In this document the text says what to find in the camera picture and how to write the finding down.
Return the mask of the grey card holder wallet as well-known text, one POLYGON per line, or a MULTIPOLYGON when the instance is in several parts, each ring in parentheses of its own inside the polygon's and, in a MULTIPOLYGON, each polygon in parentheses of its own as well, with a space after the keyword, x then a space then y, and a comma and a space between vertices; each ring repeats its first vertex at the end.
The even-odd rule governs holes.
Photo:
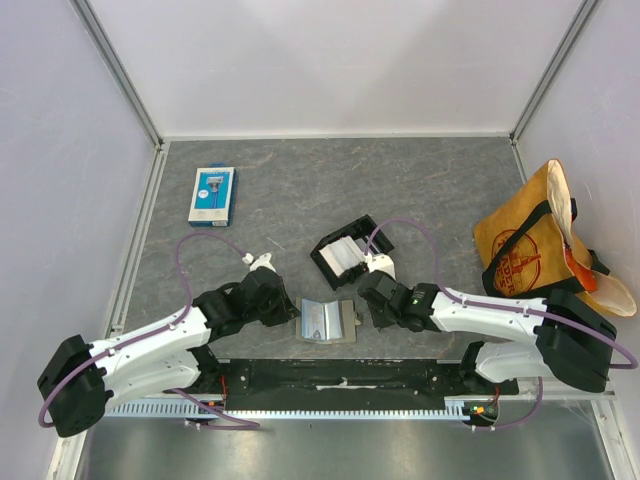
POLYGON ((356 330, 361 324, 358 314, 355 310, 355 304, 351 299, 335 300, 332 302, 319 302, 324 306, 326 339, 310 340, 305 339, 301 335, 301 300, 296 299, 296 307, 300 311, 300 315, 295 319, 296 338, 299 341, 331 345, 331 344, 349 344, 355 343, 357 340, 356 330))

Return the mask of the black plastic card box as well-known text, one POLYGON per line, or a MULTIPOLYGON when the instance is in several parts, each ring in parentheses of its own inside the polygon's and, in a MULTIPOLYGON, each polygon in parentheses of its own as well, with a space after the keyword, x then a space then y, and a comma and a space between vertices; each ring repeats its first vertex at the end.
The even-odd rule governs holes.
POLYGON ((366 271, 365 253, 377 224, 368 214, 323 237, 310 258, 334 291, 353 284, 366 271))

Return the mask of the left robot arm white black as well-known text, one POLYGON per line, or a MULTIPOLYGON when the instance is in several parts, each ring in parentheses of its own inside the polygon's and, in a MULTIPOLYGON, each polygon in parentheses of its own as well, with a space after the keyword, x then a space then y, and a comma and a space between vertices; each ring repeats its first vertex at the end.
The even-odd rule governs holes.
POLYGON ((153 394, 219 393, 222 367, 212 342, 250 323, 285 324, 299 311, 275 271, 259 267, 242 281, 204 292, 159 321, 110 339, 64 340, 41 373, 38 422, 61 438, 95 425, 106 412, 153 394))

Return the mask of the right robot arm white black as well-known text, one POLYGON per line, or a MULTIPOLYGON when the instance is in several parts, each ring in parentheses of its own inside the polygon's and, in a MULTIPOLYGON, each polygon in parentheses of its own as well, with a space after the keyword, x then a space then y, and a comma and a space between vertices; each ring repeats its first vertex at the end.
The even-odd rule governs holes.
POLYGON ((467 392, 521 377, 552 377, 578 390, 601 393, 610 370, 616 328, 572 293, 505 299, 467 295, 420 283, 408 288, 383 271, 367 274, 358 294, 376 328, 413 332, 470 332, 487 336, 471 344, 458 368, 467 392))

